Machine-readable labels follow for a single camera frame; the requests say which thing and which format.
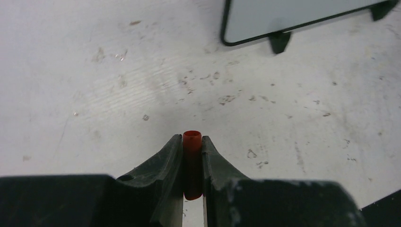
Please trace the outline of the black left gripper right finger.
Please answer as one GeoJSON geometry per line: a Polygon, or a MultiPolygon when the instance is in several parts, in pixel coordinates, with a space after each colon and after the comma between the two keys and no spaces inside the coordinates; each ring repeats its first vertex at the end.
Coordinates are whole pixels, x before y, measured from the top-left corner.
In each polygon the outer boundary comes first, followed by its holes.
{"type": "Polygon", "coordinates": [[[202,138],[203,212],[207,227],[365,227],[339,184],[321,180],[251,179],[202,138]]]}

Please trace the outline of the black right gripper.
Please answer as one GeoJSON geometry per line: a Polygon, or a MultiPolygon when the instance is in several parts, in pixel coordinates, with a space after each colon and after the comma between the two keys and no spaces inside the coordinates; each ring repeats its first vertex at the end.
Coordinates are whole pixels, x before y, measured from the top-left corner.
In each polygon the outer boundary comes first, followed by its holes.
{"type": "Polygon", "coordinates": [[[401,191],[361,209],[369,227],[401,227],[401,191]]]}

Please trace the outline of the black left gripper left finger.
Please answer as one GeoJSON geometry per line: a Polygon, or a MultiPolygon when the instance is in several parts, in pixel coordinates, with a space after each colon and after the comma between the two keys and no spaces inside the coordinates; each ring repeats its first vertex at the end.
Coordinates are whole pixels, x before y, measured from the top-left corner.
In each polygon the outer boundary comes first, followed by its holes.
{"type": "Polygon", "coordinates": [[[0,179],[3,227],[180,227],[182,136],[128,173],[0,179]]]}

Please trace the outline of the red marker cap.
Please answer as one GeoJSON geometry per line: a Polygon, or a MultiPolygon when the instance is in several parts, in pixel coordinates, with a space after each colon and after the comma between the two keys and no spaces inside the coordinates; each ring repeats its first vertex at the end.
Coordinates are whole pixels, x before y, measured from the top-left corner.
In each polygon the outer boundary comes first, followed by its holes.
{"type": "Polygon", "coordinates": [[[202,195],[202,135],[199,131],[183,134],[184,196],[192,201],[202,195]]]}

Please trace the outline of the black framed whiteboard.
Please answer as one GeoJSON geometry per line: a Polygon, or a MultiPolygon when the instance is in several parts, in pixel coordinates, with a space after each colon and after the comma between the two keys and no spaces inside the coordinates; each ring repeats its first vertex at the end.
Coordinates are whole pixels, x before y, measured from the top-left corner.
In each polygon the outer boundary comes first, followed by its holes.
{"type": "Polygon", "coordinates": [[[236,46],[268,38],[275,54],[285,51],[294,29],[368,9],[383,19],[398,0],[227,0],[220,40],[236,46]]]}

